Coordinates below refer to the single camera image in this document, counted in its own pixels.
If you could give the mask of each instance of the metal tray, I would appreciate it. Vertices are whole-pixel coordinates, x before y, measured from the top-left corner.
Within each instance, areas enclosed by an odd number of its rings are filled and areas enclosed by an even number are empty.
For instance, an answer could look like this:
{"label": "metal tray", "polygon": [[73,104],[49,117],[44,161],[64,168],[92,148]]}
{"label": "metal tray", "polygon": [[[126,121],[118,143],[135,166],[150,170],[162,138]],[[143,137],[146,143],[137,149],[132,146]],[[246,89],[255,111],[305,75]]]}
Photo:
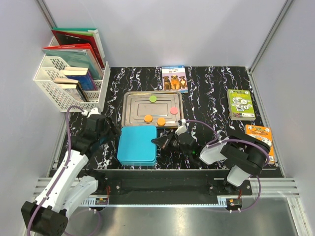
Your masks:
{"label": "metal tray", "polygon": [[[157,101],[151,103],[150,96],[156,96]],[[178,108],[178,113],[172,115],[170,109]],[[151,123],[144,122],[145,115],[152,115]],[[165,126],[158,126],[158,118],[165,118]],[[155,125],[157,128],[177,128],[176,121],[184,118],[182,94],[177,91],[147,91],[127,92],[124,95],[122,127],[136,125]]]}

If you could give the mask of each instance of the blue lid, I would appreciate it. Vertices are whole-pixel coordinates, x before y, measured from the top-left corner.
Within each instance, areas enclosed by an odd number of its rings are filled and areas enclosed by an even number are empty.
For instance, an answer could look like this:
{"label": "blue lid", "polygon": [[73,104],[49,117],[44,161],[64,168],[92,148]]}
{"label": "blue lid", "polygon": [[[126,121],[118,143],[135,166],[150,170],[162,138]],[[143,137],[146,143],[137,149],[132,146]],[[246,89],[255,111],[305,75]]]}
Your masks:
{"label": "blue lid", "polygon": [[119,139],[117,159],[120,162],[153,162],[157,146],[151,143],[157,137],[154,125],[126,126]]}

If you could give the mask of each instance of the white plastic basket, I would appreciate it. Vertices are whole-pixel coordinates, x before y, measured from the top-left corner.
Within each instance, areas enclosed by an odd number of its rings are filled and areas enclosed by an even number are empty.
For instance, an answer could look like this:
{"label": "white plastic basket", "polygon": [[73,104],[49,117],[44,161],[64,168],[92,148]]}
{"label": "white plastic basket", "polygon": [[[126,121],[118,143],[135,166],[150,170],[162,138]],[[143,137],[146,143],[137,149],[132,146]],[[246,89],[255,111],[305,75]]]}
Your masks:
{"label": "white plastic basket", "polygon": [[94,80],[98,90],[85,91],[89,102],[79,102],[75,100],[66,91],[53,82],[56,77],[66,78],[66,76],[60,72],[60,70],[63,70],[66,66],[69,65],[60,57],[45,56],[41,67],[35,75],[34,81],[61,112],[66,112],[68,107],[71,105],[79,106],[87,111],[90,111],[95,107],[97,107],[100,111],[103,111],[110,76],[110,67],[108,62],[106,62],[103,79]]}

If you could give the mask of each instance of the dog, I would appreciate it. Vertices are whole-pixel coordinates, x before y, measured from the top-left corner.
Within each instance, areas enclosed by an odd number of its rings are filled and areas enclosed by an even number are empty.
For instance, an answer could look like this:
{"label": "dog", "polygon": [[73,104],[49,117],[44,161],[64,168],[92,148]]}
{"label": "dog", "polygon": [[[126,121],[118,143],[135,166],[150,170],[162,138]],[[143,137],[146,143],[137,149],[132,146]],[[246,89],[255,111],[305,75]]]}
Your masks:
{"label": "dog", "polygon": [[185,76],[181,76],[179,78],[181,79],[180,82],[181,82],[182,89],[185,89],[187,87],[187,82],[185,80]]}
{"label": "dog", "polygon": [[181,88],[181,83],[179,82],[178,75],[172,75],[171,78],[172,89],[179,90]]}
{"label": "dog", "polygon": [[169,81],[169,76],[163,76],[164,79],[164,90],[171,90],[171,82]]}

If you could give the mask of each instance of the marble tabletop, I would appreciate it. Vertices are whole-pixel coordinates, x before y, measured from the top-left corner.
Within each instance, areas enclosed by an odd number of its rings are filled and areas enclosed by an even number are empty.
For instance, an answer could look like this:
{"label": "marble tabletop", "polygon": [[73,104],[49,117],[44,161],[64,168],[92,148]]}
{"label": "marble tabletop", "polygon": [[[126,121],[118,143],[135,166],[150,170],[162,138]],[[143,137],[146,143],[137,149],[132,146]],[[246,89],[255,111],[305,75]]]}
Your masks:
{"label": "marble tabletop", "polygon": [[[246,124],[263,125],[256,99],[253,95],[250,79],[245,67],[186,67],[188,93],[183,93],[184,117],[196,119],[210,124],[224,139],[232,130],[244,132]],[[227,90],[243,89],[251,92],[255,121],[231,120],[228,110]],[[114,67],[106,94],[103,113],[118,121],[121,125],[123,97],[128,91],[162,90],[161,67]],[[71,134],[75,135],[85,123],[85,117],[73,113],[70,118]],[[189,132],[203,145],[213,139],[213,133],[201,124],[189,123]],[[158,136],[167,129],[159,129]],[[115,141],[100,147],[95,157],[91,158],[87,169],[148,169],[148,167],[122,166],[117,160]],[[60,157],[67,149],[66,137]],[[206,169],[225,169],[224,162],[205,167]],[[186,156],[170,151],[157,149],[157,162],[149,169],[195,169]]]}

